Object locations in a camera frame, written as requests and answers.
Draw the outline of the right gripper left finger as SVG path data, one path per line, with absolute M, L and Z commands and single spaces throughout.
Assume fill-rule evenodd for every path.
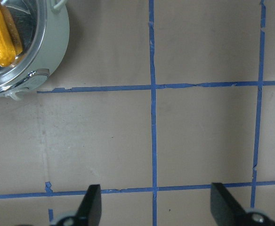
M 51 226 L 98 226 L 102 215 L 100 184 L 90 185 L 76 212 L 67 213 L 50 222 Z

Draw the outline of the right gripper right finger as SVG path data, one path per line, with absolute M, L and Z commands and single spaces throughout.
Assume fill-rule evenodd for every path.
M 275 226 L 265 213 L 244 209 L 222 183 L 212 183 L 210 212 L 218 226 Z

